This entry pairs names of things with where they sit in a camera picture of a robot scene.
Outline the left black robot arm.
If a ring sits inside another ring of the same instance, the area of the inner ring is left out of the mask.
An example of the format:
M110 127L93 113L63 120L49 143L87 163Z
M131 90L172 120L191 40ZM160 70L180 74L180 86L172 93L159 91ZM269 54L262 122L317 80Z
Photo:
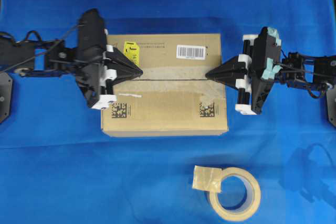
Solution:
M20 41L1 32L1 72L21 77L74 76L91 109L104 110L116 102L116 84L142 76L143 71L118 48L108 44L104 19L96 8L84 12L68 33L77 30L77 45L61 39L43 40L31 30Z

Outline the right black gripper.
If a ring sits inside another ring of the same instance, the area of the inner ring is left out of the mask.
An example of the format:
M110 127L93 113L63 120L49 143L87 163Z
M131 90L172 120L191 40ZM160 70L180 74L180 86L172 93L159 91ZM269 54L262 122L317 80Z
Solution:
M260 34L243 35L243 53L206 73L208 80L238 90L235 110L242 115L258 115L275 83L281 67L278 30L263 27Z

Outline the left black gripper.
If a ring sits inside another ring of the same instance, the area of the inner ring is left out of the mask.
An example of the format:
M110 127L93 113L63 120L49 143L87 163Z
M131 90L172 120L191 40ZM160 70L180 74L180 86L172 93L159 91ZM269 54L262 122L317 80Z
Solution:
M143 71L118 48L107 45L104 19L96 8L78 20L75 81L86 104L105 110L116 101L113 86L142 76Z

